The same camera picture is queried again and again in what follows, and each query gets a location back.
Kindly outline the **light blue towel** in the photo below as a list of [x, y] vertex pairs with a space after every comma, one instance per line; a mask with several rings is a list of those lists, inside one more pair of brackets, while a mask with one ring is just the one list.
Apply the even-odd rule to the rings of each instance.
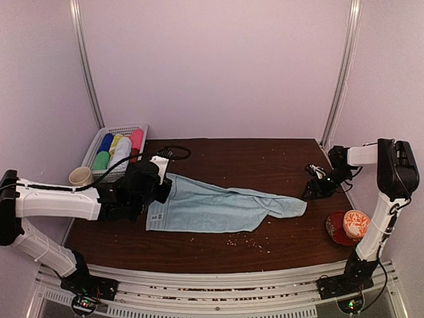
[[177, 174], [168, 174], [171, 192], [164, 203], [153, 202], [147, 231], [184, 233], [252, 232], [267, 217], [301, 217], [301, 199], [253, 189], [223, 188]]
[[111, 156], [111, 159], [109, 161], [109, 167], [112, 167], [115, 165], [119, 160], [122, 160], [123, 158], [126, 158], [131, 154], [132, 149], [132, 142], [130, 138], [123, 137], [118, 142], [115, 151], [113, 155]]

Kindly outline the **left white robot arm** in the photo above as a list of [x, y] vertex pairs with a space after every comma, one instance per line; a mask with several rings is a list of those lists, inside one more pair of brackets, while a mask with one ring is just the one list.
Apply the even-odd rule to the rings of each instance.
[[28, 217], [134, 223], [151, 203], [164, 203], [169, 196], [168, 163], [164, 157], [153, 156], [130, 163], [124, 176], [113, 183], [82, 187], [32, 184], [8, 170], [1, 179], [1, 245], [23, 251], [53, 269], [69, 288], [89, 294], [95, 289], [95, 278], [83, 256], [51, 240]]

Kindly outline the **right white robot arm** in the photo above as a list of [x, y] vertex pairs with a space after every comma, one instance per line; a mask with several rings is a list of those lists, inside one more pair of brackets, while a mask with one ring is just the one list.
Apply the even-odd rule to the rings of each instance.
[[309, 164], [311, 175], [302, 199], [325, 199], [345, 181], [352, 181], [365, 166], [376, 167], [378, 198], [364, 237], [350, 254], [341, 275], [317, 280], [321, 298], [327, 299], [371, 288], [372, 275], [380, 267], [380, 255], [394, 230], [401, 210], [412, 201], [419, 186], [419, 169], [408, 141], [380, 138], [357, 147], [334, 146], [328, 153], [331, 171]]

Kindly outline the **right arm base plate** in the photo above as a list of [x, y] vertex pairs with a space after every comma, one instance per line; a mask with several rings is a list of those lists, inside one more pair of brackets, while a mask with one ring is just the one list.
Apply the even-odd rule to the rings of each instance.
[[374, 286], [372, 278], [350, 282], [343, 275], [319, 278], [316, 284], [321, 300], [358, 293]]

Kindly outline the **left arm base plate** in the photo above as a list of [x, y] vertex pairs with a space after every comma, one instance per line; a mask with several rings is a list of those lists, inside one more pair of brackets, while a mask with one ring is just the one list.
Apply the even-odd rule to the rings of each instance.
[[119, 285], [117, 280], [99, 276], [90, 276], [88, 281], [60, 277], [60, 281], [62, 289], [94, 301], [113, 301]]

